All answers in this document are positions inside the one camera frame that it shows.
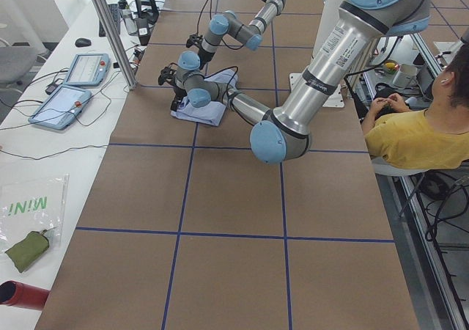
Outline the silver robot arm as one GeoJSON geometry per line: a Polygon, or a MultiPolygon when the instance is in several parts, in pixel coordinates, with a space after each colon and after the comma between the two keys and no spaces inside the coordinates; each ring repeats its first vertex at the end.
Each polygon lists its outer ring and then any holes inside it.
{"type": "Polygon", "coordinates": [[[158,81],[170,84],[178,99],[186,99],[196,108],[218,101],[237,112],[252,125],[252,152],[267,164],[299,158],[309,150],[314,115],[372,40],[420,32],[429,23],[430,0],[344,0],[338,8],[339,19],[318,54],[285,103],[271,109],[231,84],[208,81],[202,74],[227,35],[250,50],[259,47],[267,26],[286,4],[286,0],[262,1],[263,8],[249,24],[241,23],[230,11],[215,15],[206,34],[188,39],[196,50],[181,53],[176,67],[162,70],[158,81]]]}
{"type": "Polygon", "coordinates": [[[229,35],[249,50],[258,49],[267,27],[282,13],[286,5],[286,0],[261,1],[264,3],[263,7],[249,23],[243,23],[232,10],[216,14],[210,19],[206,33],[194,40],[199,49],[200,68],[213,59],[225,35],[229,35]]]}

